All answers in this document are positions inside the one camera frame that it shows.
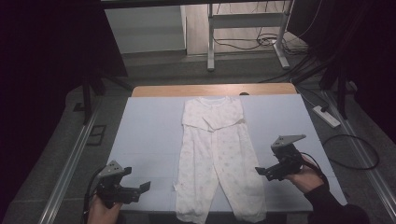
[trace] gray carpet floor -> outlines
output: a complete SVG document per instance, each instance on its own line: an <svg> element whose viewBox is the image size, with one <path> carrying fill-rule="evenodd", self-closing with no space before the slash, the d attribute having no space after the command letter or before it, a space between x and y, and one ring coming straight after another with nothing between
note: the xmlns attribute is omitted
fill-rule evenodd
<svg viewBox="0 0 396 224"><path fill-rule="evenodd" d="M289 56L291 66L297 64L303 56ZM216 71L207 72L205 57L185 57L169 55L155 57L142 56L138 59L124 57L129 76L121 80L134 86L141 85L178 85L178 84L215 84L215 83L257 83L263 79L275 77L284 73L277 57L272 52L256 52L240 55L217 55ZM318 80L320 75L312 77L302 85L320 95ZM106 164L108 155L115 140L120 125L123 109L129 91L104 79L106 94L93 96L93 103L99 104L98 115L94 125L106 125L105 136L100 139L91 136L84 147L78 161L76 171L64 195L64 199L56 214L54 223L79 223L83 196L94 171ZM304 96L313 104L323 102L314 94L304 92ZM82 90L70 91L65 99L66 108L40 160L24 182L18 195L9 205L3 223L37 223L47 201L55 187L56 181L64 168L68 155L75 145L82 128L84 113L74 111L76 104L82 103ZM333 129L311 110L312 105L306 103L306 108L313 120L321 141L328 137L343 133L341 128ZM346 114L348 122L356 134L375 146L381 159L376 168L386 179L388 185L396 190L396 155L395 144L381 129L361 110L354 101L353 94L346 97ZM360 165L353 153L347 138L331 141L325 147L327 155L351 165ZM336 164L332 165L349 203L361 206L368 213L372 223L393 223L387 210L378 197L366 172L350 171ZM127 223L175 223L174 215L153 215L122 212ZM304 223L306 214L289 214L288 223ZM238 223L232 215L218 217L211 215L207 223Z"/></svg>

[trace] power strip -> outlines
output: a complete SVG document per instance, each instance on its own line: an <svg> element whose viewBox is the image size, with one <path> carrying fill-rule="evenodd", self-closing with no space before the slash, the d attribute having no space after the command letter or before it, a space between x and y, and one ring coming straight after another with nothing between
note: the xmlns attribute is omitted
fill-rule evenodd
<svg viewBox="0 0 396 224"><path fill-rule="evenodd" d="M320 116L322 119L324 119L324 121L326 121L326 123L328 123L330 126L332 126L332 128L335 128L339 125L341 125L340 121L338 121L337 119L335 119L331 114L329 114L327 111L325 112L321 112L321 106L317 105L313 108L314 112Z"/></svg>

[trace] table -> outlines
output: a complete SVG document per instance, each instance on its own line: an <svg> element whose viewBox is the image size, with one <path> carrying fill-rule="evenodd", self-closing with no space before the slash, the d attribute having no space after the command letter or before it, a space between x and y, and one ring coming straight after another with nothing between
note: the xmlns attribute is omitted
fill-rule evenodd
<svg viewBox="0 0 396 224"><path fill-rule="evenodd" d="M238 96L247 92L249 96ZM270 145L279 135L301 134L307 137L295 143L311 154L328 177L331 192L342 204L346 199L318 140L304 102L291 84L225 84L137 87L128 100L108 161L132 166L131 175L121 184L137 187L151 181L151 190L139 203L125 204L123 210L174 212L178 153L181 149L181 116L184 102L196 96L239 97L244 107L250 137L259 164L277 163ZM312 207L303 194L288 181L264 179L267 211L273 213L306 212ZM231 212L221 188L218 188L211 212Z"/></svg>

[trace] baby onesie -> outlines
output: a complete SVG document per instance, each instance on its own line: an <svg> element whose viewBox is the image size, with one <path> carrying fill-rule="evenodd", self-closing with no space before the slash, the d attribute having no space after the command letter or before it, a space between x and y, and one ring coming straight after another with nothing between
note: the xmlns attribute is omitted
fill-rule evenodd
<svg viewBox="0 0 396 224"><path fill-rule="evenodd" d="M177 218L205 223L216 188L221 187L238 220L265 219L262 177L239 99L196 98L185 103L180 151Z"/></svg>

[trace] wall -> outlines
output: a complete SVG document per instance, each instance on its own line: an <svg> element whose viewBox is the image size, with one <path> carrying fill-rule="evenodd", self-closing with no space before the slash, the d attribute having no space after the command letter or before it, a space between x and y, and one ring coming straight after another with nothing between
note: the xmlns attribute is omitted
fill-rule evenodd
<svg viewBox="0 0 396 224"><path fill-rule="evenodd" d="M120 53L186 48L183 6L107 9Z"/></svg>

